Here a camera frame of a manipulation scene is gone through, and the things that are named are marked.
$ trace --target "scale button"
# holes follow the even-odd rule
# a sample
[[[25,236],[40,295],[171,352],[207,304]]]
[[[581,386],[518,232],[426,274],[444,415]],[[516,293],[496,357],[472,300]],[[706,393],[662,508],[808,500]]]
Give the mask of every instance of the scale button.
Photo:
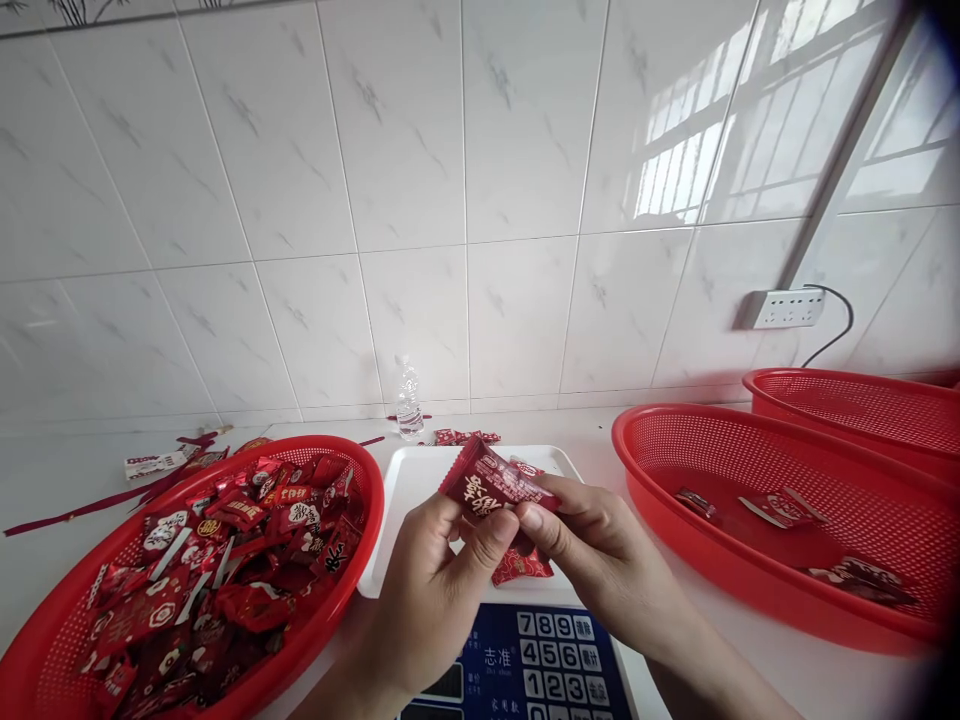
[[[573,639],[573,618],[569,615],[555,615],[553,623],[557,626],[557,637]]]
[[[537,613],[537,635],[540,637],[555,637],[553,632],[553,615]]]
[[[593,636],[593,623],[586,615],[577,615],[573,619],[573,629],[577,633],[577,640],[595,640]]]
[[[547,700],[567,701],[567,696],[563,692],[563,675],[545,672],[543,674],[543,685],[547,689]]]
[[[563,681],[567,686],[567,700],[583,704],[587,703],[587,688],[583,684],[583,675],[571,675],[567,673],[563,676]]]
[[[537,628],[533,624],[533,613],[517,613],[517,631],[521,635],[537,634]]]
[[[560,667],[560,653],[555,642],[540,641],[540,662],[547,667]]]
[[[539,703],[527,703],[527,720],[548,720],[547,708]]]
[[[560,643],[560,661],[567,670],[579,670],[580,656],[577,654],[577,646],[573,643]]]
[[[610,696],[607,695],[607,684],[601,677],[587,676],[587,694],[590,695],[591,705],[610,707]]]
[[[523,691],[527,697],[543,697],[543,675],[539,670],[523,670]]]
[[[603,672],[603,668],[600,667],[600,652],[597,650],[596,645],[581,645],[580,661],[583,663],[584,670],[589,672]]]
[[[537,649],[536,640],[520,641],[520,659],[524,665],[540,664],[540,651]]]

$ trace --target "black cable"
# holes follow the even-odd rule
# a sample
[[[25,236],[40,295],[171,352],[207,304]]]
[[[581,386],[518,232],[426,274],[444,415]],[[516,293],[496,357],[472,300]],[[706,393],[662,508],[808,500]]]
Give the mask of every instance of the black cable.
[[[833,288],[828,288],[826,285],[814,285],[813,283],[807,283],[806,285],[804,285],[804,287],[815,287],[815,288],[818,288],[818,289],[820,289],[820,290],[824,290],[824,291],[830,293],[831,295],[836,295],[838,298],[840,298],[840,302],[842,302],[842,303],[846,306],[846,308],[847,308],[847,326],[843,329],[843,332],[842,332],[842,333],[840,333],[839,335],[837,335],[833,340],[831,340],[830,342],[828,342],[828,343],[827,343],[826,345],[824,345],[822,348],[820,348],[819,350],[817,350],[813,355],[811,355],[810,357],[808,357],[808,358],[807,358],[807,361],[806,361],[803,365],[800,366],[800,367],[802,367],[802,368],[804,368],[804,367],[806,367],[807,365],[809,365],[810,363],[812,363],[812,362],[816,359],[817,355],[819,355],[820,353],[822,353],[822,352],[823,352],[824,350],[826,350],[828,347],[830,347],[830,346],[833,345],[835,342],[837,342],[837,340],[839,340],[839,339],[842,338],[844,335],[846,335],[848,332],[850,332],[851,330],[853,330],[853,305],[850,304],[850,301],[849,301],[849,300],[847,300],[843,295],[841,295],[839,292],[837,292],[837,291],[834,290]]]

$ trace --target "human hand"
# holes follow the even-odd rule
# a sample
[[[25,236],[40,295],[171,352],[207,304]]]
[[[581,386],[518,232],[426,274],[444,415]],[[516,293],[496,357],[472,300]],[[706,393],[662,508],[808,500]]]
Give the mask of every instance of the human hand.
[[[463,650],[490,576],[519,522],[498,510],[473,528],[459,554],[456,501],[435,494],[397,535],[377,609],[356,658],[364,673],[409,700],[440,679]]]
[[[521,503],[521,529],[563,570],[612,635],[671,664],[700,616],[626,502],[570,478],[540,475],[536,482],[562,505],[555,515]]]

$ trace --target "white countertop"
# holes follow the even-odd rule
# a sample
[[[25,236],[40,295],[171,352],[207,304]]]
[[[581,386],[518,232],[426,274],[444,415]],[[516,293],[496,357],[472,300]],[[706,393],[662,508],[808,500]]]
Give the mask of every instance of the white countertop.
[[[440,427],[496,432],[504,444],[556,445],[588,483],[602,485],[629,502],[625,474],[610,442],[610,427],[624,408],[452,415],[427,421],[425,435]],[[0,439],[0,528],[56,515],[127,487],[125,457],[176,448],[181,432],[115,433],[53,438]],[[237,447],[265,434],[339,435],[361,442],[386,440],[367,449],[385,470],[405,443],[387,420],[291,423],[237,428],[219,438]],[[61,577],[126,517],[134,502],[32,533],[0,539],[0,650],[5,650],[33,609]],[[882,720],[899,717],[931,658],[902,658],[858,652],[825,642],[758,614],[704,580],[669,549],[661,549],[683,587],[720,632],[808,720]],[[372,601],[354,595],[344,623],[330,645],[276,702],[260,714],[286,718],[363,623]],[[643,657],[621,648],[639,716],[669,718]]]

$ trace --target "white tile wall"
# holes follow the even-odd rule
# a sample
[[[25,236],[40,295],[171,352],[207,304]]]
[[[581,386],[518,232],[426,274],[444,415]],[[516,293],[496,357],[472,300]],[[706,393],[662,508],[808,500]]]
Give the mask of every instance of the white tile wall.
[[[64,24],[25,2],[0,35]],[[384,417],[404,352],[431,414],[735,402],[843,327],[735,320],[889,0],[201,5],[0,39],[0,433]],[[944,63],[806,278],[857,311],[816,365],[960,366]]]

